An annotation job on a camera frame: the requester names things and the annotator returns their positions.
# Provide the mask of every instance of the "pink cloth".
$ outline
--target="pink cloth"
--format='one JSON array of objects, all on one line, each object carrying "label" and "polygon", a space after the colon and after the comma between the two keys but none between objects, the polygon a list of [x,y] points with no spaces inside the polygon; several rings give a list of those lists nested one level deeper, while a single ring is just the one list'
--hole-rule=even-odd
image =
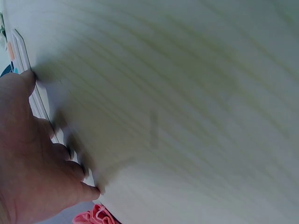
[{"label": "pink cloth", "polygon": [[101,204],[95,204],[93,210],[82,212],[73,219],[73,224],[119,224]]}]

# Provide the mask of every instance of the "wooden surface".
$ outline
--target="wooden surface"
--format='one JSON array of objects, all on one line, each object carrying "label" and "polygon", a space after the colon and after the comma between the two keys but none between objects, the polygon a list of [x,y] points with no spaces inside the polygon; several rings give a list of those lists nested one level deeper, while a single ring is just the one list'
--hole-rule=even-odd
[{"label": "wooden surface", "polygon": [[295,224],[298,6],[7,0],[4,14],[121,222]]}]

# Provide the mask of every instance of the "hand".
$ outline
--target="hand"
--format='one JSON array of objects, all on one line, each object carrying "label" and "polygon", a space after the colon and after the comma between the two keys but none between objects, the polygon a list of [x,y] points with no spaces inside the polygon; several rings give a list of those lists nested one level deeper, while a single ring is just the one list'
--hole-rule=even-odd
[{"label": "hand", "polygon": [[81,182],[83,170],[68,150],[51,142],[48,121],[32,115],[34,86],[31,71],[0,79],[0,203],[12,224],[42,221],[100,196]]}]

